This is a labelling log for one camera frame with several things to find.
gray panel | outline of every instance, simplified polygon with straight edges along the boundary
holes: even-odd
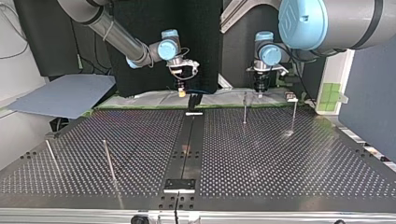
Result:
[[[114,77],[71,75],[60,77],[8,106],[31,114],[77,119],[115,85]]]
[[[390,42],[359,50],[346,86],[347,105],[340,120],[352,132],[396,161],[396,37]]]
[[[41,147],[2,171],[0,206],[158,209],[166,203],[160,198],[167,171],[180,163],[171,155],[182,123],[183,112],[176,110],[95,112],[51,141],[56,161]]]
[[[328,120],[292,111],[250,109],[245,125],[243,109],[206,110],[201,153],[191,140],[201,173],[190,160],[183,176],[199,178],[193,208],[396,212],[395,173]]]

black metal strip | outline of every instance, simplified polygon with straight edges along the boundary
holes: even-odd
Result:
[[[181,124],[181,130],[174,150],[170,155],[166,173],[163,179],[163,189],[165,189],[166,181],[169,179],[180,179],[183,174],[185,154],[188,150],[190,141],[190,133],[193,117],[185,117]],[[164,193],[162,192],[161,201],[158,203],[159,210],[175,210],[177,209],[177,193]]]
[[[180,193],[178,195],[177,209],[179,210],[193,210],[194,203],[200,194],[199,185],[202,169],[204,131],[205,112],[202,116],[193,117],[189,150],[186,154],[186,163],[184,165],[182,176],[182,179],[195,181],[195,192],[192,194]]]
[[[374,14],[370,22],[369,28],[367,29],[366,33],[361,38],[361,40],[356,45],[354,45],[352,49],[360,48],[372,37],[373,33],[378,27],[379,22],[381,21],[383,11],[384,11],[384,0],[375,0]]]
[[[101,5],[97,4],[95,1],[93,0],[86,0],[91,6],[93,7],[100,7]]]
[[[105,10],[105,7],[99,7],[98,12],[96,13],[96,15],[94,17],[92,17],[92,19],[90,19],[88,21],[81,22],[81,24],[91,25],[92,23],[97,21],[102,16],[104,10]]]

white wall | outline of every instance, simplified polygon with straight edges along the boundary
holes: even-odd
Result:
[[[0,0],[14,6],[12,0]],[[18,19],[8,9],[4,11],[18,29]],[[16,34],[0,12],[0,58],[22,51],[26,42]],[[0,169],[21,154],[39,145],[50,131],[49,117],[15,113],[4,109],[27,92],[45,84],[30,49],[21,56],[0,59]]]

metal plate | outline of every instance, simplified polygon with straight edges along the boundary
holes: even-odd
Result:
[[[396,174],[322,117],[292,108],[205,112],[194,209],[396,212]]]
[[[158,209],[183,118],[177,110],[97,111],[51,141],[56,161],[42,147],[8,167],[1,175],[0,205]]]

black backdrop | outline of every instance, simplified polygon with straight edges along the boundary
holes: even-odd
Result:
[[[187,83],[187,89],[213,93],[218,88],[221,10],[221,0],[134,0],[118,2],[115,15],[127,31],[148,45],[161,40],[161,31],[177,29],[182,47],[191,50],[187,58],[200,64],[199,76]],[[120,95],[175,88],[165,62],[133,70],[125,56],[107,47]]]
[[[15,5],[41,76],[103,74],[106,69],[100,64],[109,66],[111,62],[121,96],[175,88],[165,62],[157,63],[152,69],[134,70],[120,52],[107,44],[109,62],[100,40],[96,46],[99,60],[96,60],[93,31],[74,22],[74,38],[70,18],[57,0],[15,0]],[[221,11],[222,0],[129,0],[115,4],[116,19],[148,45],[160,41],[163,30],[178,29],[182,46],[191,50],[188,58],[201,65],[199,76],[189,81],[187,88],[209,93],[218,88]],[[78,69],[78,51],[86,59],[83,70]]]

